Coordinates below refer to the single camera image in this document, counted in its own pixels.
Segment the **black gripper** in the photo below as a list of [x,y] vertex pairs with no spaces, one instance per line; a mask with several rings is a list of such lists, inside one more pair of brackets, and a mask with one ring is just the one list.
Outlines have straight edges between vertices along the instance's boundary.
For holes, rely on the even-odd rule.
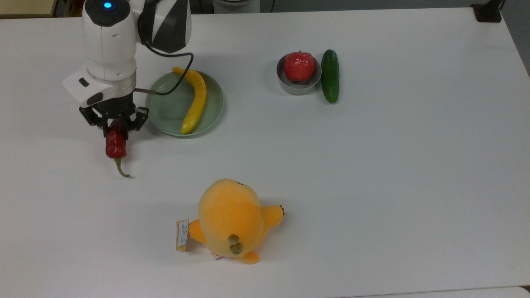
[[112,125],[109,120],[116,120],[121,124],[121,134],[124,140],[129,139],[129,131],[138,131],[148,119],[149,109],[136,107],[133,95],[100,101],[89,107],[79,107],[87,123],[103,130],[104,138],[108,136]]

